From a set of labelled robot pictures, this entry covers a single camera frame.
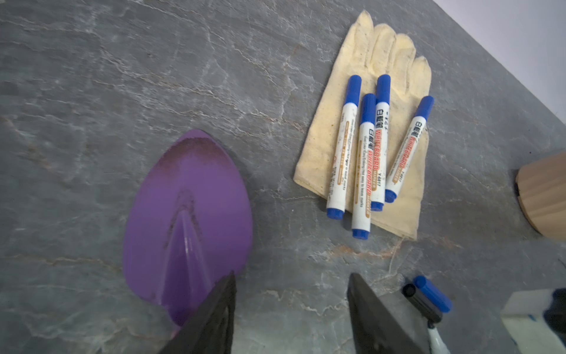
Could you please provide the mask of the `white marker pen three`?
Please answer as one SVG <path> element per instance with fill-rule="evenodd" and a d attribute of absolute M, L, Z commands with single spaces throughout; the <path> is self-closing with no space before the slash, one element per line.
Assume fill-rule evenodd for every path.
<path fill-rule="evenodd" d="M 389 75 L 381 75 L 377 79 L 376 94 L 371 210 L 381 212 L 386 202 L 389 113 L 391 101 L 391 77 Z"/>

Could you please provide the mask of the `white marker pen two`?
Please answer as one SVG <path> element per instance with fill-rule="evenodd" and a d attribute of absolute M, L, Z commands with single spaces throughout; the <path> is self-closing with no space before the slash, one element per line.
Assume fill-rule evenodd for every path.
<path fill-rule="evenodd" d="M 360 240 L 367 240 L 371 230 L 371 179 L 374 160 L 376 100 L 375 94 L 366 94 L 363 97 L 361 123 L 358 130 L 352 236 Z"/>

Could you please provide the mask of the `tan pot with green plant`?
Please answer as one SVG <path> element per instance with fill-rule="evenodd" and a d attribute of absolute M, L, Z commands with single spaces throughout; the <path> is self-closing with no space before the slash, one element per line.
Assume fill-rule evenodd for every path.
<path fill-rule="evenodd" d="M 565 239 L 565 168 L 565 153 L 557 153 L 523 166 L 515 179 L 529 224 L 554 240 Z"/>

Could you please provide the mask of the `blue pen cap five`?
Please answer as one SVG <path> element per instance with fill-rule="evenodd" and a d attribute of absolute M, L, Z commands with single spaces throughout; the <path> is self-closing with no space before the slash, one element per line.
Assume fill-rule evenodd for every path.
<path fill-rule="evenodd" d="M 413 283 L 443 314 L 452 311 L 452 301 L 427 277 L 423 275 L 417 276 L 414 278 Z"/>

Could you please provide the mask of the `white marker pen six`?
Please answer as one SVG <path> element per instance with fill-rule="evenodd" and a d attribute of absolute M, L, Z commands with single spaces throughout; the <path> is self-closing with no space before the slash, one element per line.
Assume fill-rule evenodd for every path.
<path fill-rule="evenodd" d="M 427 323 L 427 332 L 429 335 L 429 345 L 431 354 L 450 354 L 450 351 L 442 340 L 435 324 L 429 321 Z"/>

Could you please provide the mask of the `black pen cap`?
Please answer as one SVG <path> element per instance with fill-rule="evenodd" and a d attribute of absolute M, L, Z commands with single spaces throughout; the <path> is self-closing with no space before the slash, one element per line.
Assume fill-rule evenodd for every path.
<path fill-rule="evenodd" d="M 402 294 L 430 324 L 436 325 L 442 321 L 442 312 L 414 284 L 406 284 Z"/>

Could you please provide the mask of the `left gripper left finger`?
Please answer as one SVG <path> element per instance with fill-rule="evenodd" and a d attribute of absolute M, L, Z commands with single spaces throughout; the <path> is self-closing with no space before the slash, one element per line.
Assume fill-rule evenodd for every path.
<path fill-rule="evenodd" d="M 221 278 L 196 313 L 161 352 L 230 354 L 234 338 L 236 293 L 234 273 Z"/>

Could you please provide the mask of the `white marker pen one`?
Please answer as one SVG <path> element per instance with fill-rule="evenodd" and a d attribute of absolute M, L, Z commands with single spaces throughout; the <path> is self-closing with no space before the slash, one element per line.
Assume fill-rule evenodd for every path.
<path fill-rule="evenodd" d="M 327 217 L 334 220 L 341 220 L 346 211 L 346 192 L 361 85 L 362 78 L 359 75 L 352 75 L 349 78 L 345 102 L 341 111 L 327 199 Z"/>

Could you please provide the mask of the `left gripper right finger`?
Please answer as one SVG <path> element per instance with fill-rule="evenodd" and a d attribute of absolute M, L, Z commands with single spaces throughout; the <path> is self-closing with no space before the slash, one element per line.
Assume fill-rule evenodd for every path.
<path fill-rule="evenodd" d="M 352 273 L 346 294 L 356 353 L 427 352 L 425 319 L 400 291 L 377 296 Z"/>

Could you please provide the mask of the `white marker pen four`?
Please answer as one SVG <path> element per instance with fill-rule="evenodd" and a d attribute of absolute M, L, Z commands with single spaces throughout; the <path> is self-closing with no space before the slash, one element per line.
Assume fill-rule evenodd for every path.
<path fill-rule="evenodd" d="M 393 167 L 387 176 L 385 192 L 386 203 L 394 203 L 402 189 L 434 103 L 435 99 L 432 96 L 423 97 L 420 101 L 415 116 L 408 126 Z"/>

